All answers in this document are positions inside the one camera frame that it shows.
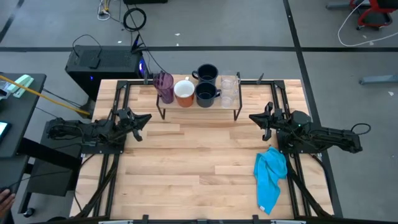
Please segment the blue cloth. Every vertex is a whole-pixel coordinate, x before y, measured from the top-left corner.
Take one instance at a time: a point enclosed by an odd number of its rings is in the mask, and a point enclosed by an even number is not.
[[[268,215],[274,208],[280,194],[278,180],[286,178],[285,156],[274,147],[267,152],[258,153],[254,165],[257,180],[257,204]]]

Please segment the black metal frame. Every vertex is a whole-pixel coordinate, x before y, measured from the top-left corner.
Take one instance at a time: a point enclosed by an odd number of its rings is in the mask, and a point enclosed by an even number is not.
[[[238,87],[239,87],[239,104],[240,104],[240,106],[239,106],[238,112],[236,112],[236,110],[234,110],[234,121],[236,121],[238,119],[238,116],[239,116],[239,114],[241,113],[241,110],[242,110],[241,73],[237,72],[236,76],[238,77],[238,80],[239,80]],[[162,119],[165,119],[165,117],[166,117],[166,109],[163,108],[163,112],[162,112],[162,109],[159,107],[159,98],[160,98],[160,96],[157,95],[156,107],[157,107],[157,110],[159,111],[160,116],[162,117]]]
[[[147,84],[151,85],[151,84],[153,84],[153,81],[148,80]],[[130,90],[131,85],[145,85],[145,82],[143,80],[118,81],[117,90],[115,93],[114,104],[113,104],[113,111],[116,111],[118,108],[119,96],[120,96],[121,88],[123,88],[123,87],[126,89],[126,91],[124,93],[123,108],[128,107],[129,90]],[[272,92],[272,99],[274,101],[274,108],[280,108],[278,96],[277,96],[277,88],[279,88],[280,92],[282,94],[282,102],[284,104],[283,105],[284,113],[287,117],[290,116],[289,102],[287,101],[287,95],[286,95],[286,90],[285,90],[285,85],[284,85],[283,80],[241,80],[241,85],[270,85],[271,92]],[[303,178],[303,173],[302,173],[303,170],[301,167],[299,155],[293,154],[291,156],[293,156],[294,160],[295,160],[296,171],[298,173],[298,180],[301,181],[302,183],[304,183],[304,178]],[[290,159],[288,154],[286,154],[285,157],[286,157],[286,159]],[[101,173],[100,173],[100,178],[99,178],[100,182],[98,184],[98,190],[96,191],[93,198],[90,200],[95,203],[95,206],[91,206],[87,210],[83,209],[84,215],[81,215],[81,213],[80,213],[79,215],[76,216],[76,218],[79,219],[80,223],[95,223],[95,221],[90,222],[90,220],[81,219],[81,218],[87,217],[87,215],[90,213],[90,211],[93,207],[95,208],[93,216],[94,217],[98,216],[98,212],[100,209],[100,203],[101,203],[101,194],[102,194],[103,190],[105,189],[105,187],[107,186],[107,184],[109,184],[109,192],[108,192],[108,198],[107,198],[107,202],[106,202],[105,215],[102,218],[104,218],[105,220],[110,218],[112,203],[113,203],[114,188],[115,188],[115,183],[116,183],[117,168],[118,168],[118,163],[119,163],[119,155],[118,154],[114,155],[114,161],[113,161],[112,167],[105,176],[106,166],[108,165],[108,159],[109,159],[109,156],[104,155],[103,166],[101,168]],[[301,194],[302,194],[303,203],[304,203],[305,216],[302,216],[299,214],[299,206],[298,206],[297,198],[296,198],[296,194],[295,194],[294,182],[293,182],[291,176],[289,176],[289,175],[287,176],[287,182],[289,185],[289,194],[290,194],[290,200],[291,200],[291,204],[292,204],[294,220],[260,220],[258,215],[253,215],[252,220],[149,220],[148,215],[143,215],[142,220],[134,220],[134,223],[137,223],[137,224],[182,224],[182,223],[184,223],[184,224],[293,223],[294,224],[294,223],[305,223],[305,222],[316,223],[316,224],[338,224],[338,223],[391,224],[391,223],[393,223],[393,222],[355,220],[355,219],[345,219],[345,218],[335,218],[335,217],[312,217],[311,213],[310,213],[309,203],[307,202],[306,198],[304,197],[303,192],[301,192]]]

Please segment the red chair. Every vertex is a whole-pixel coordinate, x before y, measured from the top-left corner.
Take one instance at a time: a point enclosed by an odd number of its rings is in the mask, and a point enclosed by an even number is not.
[[[390,13],[398,9],[397,0],[369,0],[370,5],[361,5],[358,8],[360,17],[357,30],[365,26],[381,28],[392,23]],[[361,1],[351,0],[349,5],[355,9]]]

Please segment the concrete floor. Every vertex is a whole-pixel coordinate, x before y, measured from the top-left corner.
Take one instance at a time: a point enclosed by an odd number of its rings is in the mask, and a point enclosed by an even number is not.
[[[349,11],[327,11],[326,0],[290,0],[290,6],[302,47],[341,47],[337,30]],[[17,0],[0,2],[0,29]],[[98,0],[29,0],[18,10],[0,47],[71,47],[82,34],[93,35],[102,45],[129,45],[130,34],[115,21],[98,21]],[[142,29],[148,46],[279,46],[293,47],[289,23],[280,0],[170,0],[167,4],[140,5],[148,16]],[[119,1],[111,2],[111,14],[118,18]],[[398,23],[380,32],[355,30],[355,18],[347,22],[341,37],[357,43],[384,37],[397,31]],[[81,39],[78,44],[94,43]],[[362,47],[397,47],[398,37]],[[205,62],[220,71],[240,71],[243,78],[297,78],[301,73],[295,52],[194,51],[153,52],[170,73],[190,73]],[[84,103],[85,93],[65,73],[68,52],[0,52],[2,72],[45,73],[45,88],[77,103]],[[322,125],[350,128],[355,123],[372,125],[371,133],[361,136],[364,151],[349,154],[329,149],[338,195],[346,218],[398,221],[398,85],[358,84],[360,77],[395,74],[398,53],[315,53],[305,52],[315,101]],[[153,72],[159,71],[151,60]],[[40,99],[38,107],[64,119],[79,116],[67,109]],[[40,141],[44,123],[52,119],[35,110],[26,137]],[[32,223],[54,216],[67,217],[72,195],[49,197],[34,195],[30,207],[37,213],[30,218],[17,215],[16,223]]]

